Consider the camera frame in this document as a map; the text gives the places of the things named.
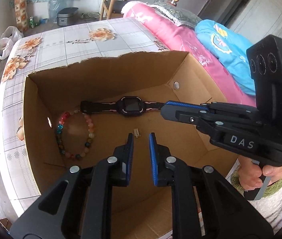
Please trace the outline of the right hand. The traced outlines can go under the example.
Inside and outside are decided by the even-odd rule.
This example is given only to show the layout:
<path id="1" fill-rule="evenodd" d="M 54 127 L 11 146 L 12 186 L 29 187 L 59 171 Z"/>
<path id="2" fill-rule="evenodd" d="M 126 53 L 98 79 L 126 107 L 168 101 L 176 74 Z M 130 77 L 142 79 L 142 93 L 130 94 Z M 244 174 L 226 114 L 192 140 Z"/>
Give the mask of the right hand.
<path id="1" fill-rule="evenodd" d="M 260 166 L 254 164 L 250 158 L 241 155 L 238 157 L 238 161 L 240 164 L 238 170 L 239 182 L 244 190 L 260 188 L 263 185 L 260 178 L 262 175 L 271 177 L 269 185 L 282 178 L 282 166 L 273 167 L 266 165 L 260 168 Z"/>

